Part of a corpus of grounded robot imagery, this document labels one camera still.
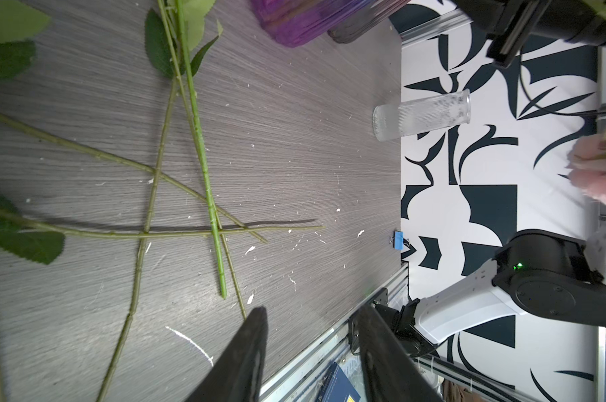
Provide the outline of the white and peach rosebud stem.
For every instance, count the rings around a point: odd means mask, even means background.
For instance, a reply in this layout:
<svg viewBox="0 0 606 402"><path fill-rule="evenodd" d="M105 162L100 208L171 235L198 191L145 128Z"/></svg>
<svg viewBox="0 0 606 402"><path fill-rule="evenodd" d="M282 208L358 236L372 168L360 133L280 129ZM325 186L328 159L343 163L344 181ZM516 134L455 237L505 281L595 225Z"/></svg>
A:
<svg viewBox="0 0 606 402"><path fill-rule="evenodd" d="M133 115L141 127L79 128L70 139L153 164L164 106ZM322 224L324 229L232 234L244 302L266 307L265 375L276 373L334 321L326 306L336 236L320 165L331 129L325 107L202 107L214 198L245 224ZM177 102L163 168L202 189L195 147ZM99 161L0 124L0 194L27 218L89 231L137 232L150 174ZM205 229L206 207L160 181L151 230ZM210 372L242 325L234 286L219 295L207 237L155 239L143 248L137 311L104 401L182 401ZM133 296L138 240L68 236L45 266L0 249L0 359L7 401L96 401Z"/></svg>

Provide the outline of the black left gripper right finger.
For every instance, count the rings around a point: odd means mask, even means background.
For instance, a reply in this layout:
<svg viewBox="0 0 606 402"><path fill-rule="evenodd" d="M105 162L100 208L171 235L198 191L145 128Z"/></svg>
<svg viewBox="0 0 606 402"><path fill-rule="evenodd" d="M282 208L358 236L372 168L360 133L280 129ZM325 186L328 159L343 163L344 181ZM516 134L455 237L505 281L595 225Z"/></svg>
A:
<svg viewBox="0 0 606 402"><path fill-rule="evenodd" d="M441 397L418 373L402 345L371 306L357 313L360 360L369 401L433 401Z"/></svg>

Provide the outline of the dark maroon glass vase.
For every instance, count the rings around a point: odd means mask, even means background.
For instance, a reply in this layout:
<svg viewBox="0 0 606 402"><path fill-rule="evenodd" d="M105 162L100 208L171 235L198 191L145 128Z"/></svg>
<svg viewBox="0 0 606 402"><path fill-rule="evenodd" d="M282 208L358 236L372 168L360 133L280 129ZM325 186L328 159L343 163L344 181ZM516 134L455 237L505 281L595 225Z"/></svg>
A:
<svg viewBox="0 0 606 402"><path fill-rule="evenodd" d="M409 3L409 0L370 1L327 33L338 44L352 43Z"/></svg>

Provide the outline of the pink peony flower stem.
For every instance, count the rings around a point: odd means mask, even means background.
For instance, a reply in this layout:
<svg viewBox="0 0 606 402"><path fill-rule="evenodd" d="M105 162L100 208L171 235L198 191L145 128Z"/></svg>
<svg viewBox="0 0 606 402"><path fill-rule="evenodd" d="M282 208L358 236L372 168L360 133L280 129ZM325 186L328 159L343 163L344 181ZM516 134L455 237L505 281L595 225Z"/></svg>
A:
<svg viewBox="0 0 606 402"><path fill-rule="evenodd" d="M606 129L601 134L580 137L567 160L571 184L606 205Z"/></svg>

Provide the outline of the orange pink blue rosebud stem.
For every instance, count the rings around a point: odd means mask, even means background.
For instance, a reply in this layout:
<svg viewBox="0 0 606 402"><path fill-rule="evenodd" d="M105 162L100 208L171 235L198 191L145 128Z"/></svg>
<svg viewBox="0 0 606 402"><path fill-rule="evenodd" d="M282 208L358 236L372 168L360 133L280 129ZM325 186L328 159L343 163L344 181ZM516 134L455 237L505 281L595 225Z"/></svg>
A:
<svg viewBox="0 0 606 402"><path fill-rule="evenodd" d="M219 294L225 299L227 298L227 281L223 259L225 237L222 233L218 209L212 192L206 144L197 105L197 91L194 83L194 72L192 70L192 48L187 38L187 6L182 1L159 1L157 5L169 45L170 62L173 64L174 78L178 80L185 111L189 118L190 133L192 134L202 170L205 199L217 262Z"/></svg>

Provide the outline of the purple ribbed glass vase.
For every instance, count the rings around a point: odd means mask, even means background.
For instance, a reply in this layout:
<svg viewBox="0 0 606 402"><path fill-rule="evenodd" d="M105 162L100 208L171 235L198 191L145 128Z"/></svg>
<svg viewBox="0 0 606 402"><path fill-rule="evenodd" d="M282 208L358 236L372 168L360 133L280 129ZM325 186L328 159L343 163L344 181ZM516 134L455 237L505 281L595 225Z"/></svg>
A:
<svg viewBox="0 0 606 402"><path fill-rule="evenodd" d="M369 6L368 0L252 0L261 28L288 48L309 43Z"/></svg>

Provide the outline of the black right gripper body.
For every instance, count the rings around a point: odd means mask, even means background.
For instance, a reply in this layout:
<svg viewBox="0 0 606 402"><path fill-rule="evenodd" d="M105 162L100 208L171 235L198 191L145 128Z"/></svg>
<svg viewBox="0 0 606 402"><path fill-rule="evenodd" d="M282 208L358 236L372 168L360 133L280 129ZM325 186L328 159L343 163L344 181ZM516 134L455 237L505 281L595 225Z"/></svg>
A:
<svg viewBox="0 0 606 402"><path fill-rule="evenodd" d="M532 35L606 47L606 1L460 0L455 5L491 40L486 56L507 68Z"/></svg>

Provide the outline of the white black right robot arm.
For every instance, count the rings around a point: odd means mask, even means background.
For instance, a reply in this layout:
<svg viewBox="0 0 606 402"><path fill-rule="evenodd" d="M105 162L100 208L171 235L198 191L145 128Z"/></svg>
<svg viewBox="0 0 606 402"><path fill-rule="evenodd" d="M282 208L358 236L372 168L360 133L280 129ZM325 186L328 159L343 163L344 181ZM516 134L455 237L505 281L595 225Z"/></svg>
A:
<svg viewBox="0 0 606 402"><path fill-rule="evenodd" d="M424 124L401 145L409 303L376 305L413 357L517 316L606 327L606 20L584 1L418 5L402 94Z"/></svg>

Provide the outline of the clear glass vase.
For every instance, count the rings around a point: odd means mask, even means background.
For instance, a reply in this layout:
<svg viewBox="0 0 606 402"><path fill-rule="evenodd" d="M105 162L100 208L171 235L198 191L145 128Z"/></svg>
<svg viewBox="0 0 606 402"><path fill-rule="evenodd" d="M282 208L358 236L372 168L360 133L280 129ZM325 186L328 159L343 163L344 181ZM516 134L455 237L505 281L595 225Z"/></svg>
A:
<svg viewBox="0 0 606 402"><path fill-rule="evenodd" d="M373 110L373 132L379 142L468 124L470 91L380 105Z"/></svg>

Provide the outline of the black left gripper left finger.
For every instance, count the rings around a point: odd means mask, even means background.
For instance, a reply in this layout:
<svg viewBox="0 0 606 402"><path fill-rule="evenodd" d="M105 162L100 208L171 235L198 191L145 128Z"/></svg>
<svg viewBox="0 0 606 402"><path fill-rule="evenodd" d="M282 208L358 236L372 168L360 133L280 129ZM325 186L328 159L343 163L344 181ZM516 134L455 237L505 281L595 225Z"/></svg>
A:
<svg viewBox="0 0 606 402"><path fill-rule="evenodd" d="M187 401L258 401L268 336L267 309L254 308Z"/></svg>

